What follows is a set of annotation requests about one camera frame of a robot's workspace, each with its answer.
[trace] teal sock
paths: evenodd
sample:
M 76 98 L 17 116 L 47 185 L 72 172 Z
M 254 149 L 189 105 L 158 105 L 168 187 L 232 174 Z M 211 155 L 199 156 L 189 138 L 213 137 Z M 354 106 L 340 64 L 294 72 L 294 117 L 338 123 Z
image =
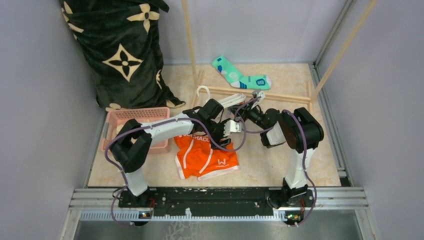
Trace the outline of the teal sock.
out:
M 229 84 L 237 82 L 244 77 L 223 55 L 213 60 L 212 66 L 218 70 Z
M 222 55 L 213 60 L 212 66 L 234 88 L 268 90 L 273 83 L 267 75 L 243 76 L 243 74 Z
M 244 76 L 239 81 L 230 83 L 234 88 L 262 90 L 270 89 L 272 84 L 273 81 L 267 75 Z

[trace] orange shorts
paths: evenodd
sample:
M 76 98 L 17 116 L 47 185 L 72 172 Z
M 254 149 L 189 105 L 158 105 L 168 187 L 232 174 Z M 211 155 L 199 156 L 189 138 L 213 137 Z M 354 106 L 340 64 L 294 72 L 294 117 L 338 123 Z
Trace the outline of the orange shorts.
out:
M 197 180 L 202 181 L 240 169 L 237 154 L 212 149 L 207 136 L 182 135 L 174 139 L 180 149 L 175 163 L 181 179 L 196 176 Z M 232 150 L 233 144 L 226 148 Z

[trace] wooden frame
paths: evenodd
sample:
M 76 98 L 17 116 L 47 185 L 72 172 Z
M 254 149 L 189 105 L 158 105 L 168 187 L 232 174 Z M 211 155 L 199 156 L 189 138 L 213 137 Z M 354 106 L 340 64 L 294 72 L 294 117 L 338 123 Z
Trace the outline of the wooden frame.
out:
M 369 0 L 369 3 L 360 16 L 358 22 L 350 32 L 349 36 L 345 40 L 343 46 L 338 51 L 337 55 L 332 60 L 331 64 L 329 65 L 328 69 L 322 76 L 322 79 L 320 80 L 319 84 L 316 86 L 316 88 L 313 88 L 312 82 L 306 83 L 306 91 L 307 91 L 307 97 L 306 96 L 296 96 L 296 95 L 288 95 L 288 94 L 282 94 L 282 93 L 273 93 L 273 92 L 266 92 L 266 99 L 268 100 L 274 100 L 274 101 L 280 101 L 280 102 L 289 102 L 289 103 L 300 103 L 300 104 L 306 104 L 308 106 L 309 112 L 312 112 L 312 106 L 313 102 L 317 99 L 318 94 L 320 93 L 321 89 L 323 88 L 324 84 L 329 79 L 330 75 L 333 73 L 334 69 L 336 68 L 337 64 L 342 59 L 343 55 L 345 54 L 346 50 L 348 49 L 349 45 L 352 43 L 353 39 L 356 37 L 357 33 L 361 29 L 362 25 L 364 24 L 365 20 L 370 15 L 370 12 L 376 5 L 378 0 Z M 191 70 L 193 73 L 193 83 L 194 83 L 194 94 L 193 98 L 191 100 L 191 107 L 194 106 L 196 101 L 196 89 L 197 87 L 202 83 L 203 79 L 203 71 L 200 70 L 199 74 L 197 74 L 196 70 L 196 59 L 195 59 L 195 51 L 193 48 L 193 38 L 192 38 L 192 30 L 190 26 L 190 17 L 189 17 L 189 7 L 187 4 L 187 0 L 181 0 L 182 4 L 182 11 L 184 14 L 184 21 L 185 21 L 185 30 L 187 33 L 187 40 L 188 40 L 188 50 L 190 52 L 190 61 L 191 61 Z M 233 95 L 237 93 L 243 93 L 245 95 L 250 95 L 252 93 L 251 90 L 248 89 L 235 89 L 235 88 L 229 88 L 229 87 L 216 87 L 216 86 L 206 86 L 209 88 L 211 94 L 222 94 L 222 95 Z

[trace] clothing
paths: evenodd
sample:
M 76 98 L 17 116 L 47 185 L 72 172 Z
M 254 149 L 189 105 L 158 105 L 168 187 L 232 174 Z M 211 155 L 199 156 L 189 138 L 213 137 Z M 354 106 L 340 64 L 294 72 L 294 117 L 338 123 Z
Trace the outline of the clothing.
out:
M 59 2 L 67 27 L 90 66 L 101 108 L 184 105 L 162 78 L 158 20 L 169 10 L 163 0 Z
M 244 76 L 222 55 L 213 60 L 211 64 L 234 88 L 268 90 L 273 84 L 267 75 Z
M 207 136 L 182 135 L 174 138 L 180 151 L 175 156 L 179 177 L 190 176 L 202 181 L 219 175 L 239 170 L 239 161 L 235 152 L 212 149 Z M 230 143 L 226 147 L 233 149 Z

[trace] metal floor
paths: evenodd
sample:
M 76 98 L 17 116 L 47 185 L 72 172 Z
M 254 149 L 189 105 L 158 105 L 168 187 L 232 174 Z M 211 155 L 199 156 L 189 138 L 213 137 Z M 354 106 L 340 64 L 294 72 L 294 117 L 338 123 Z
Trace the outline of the metal floor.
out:
M 80 221 L 75 240 L 360 240 L 354 210 L 314 211 L 300 228 L 283 222 L 155 221 L 122 228 L 113 221 Z

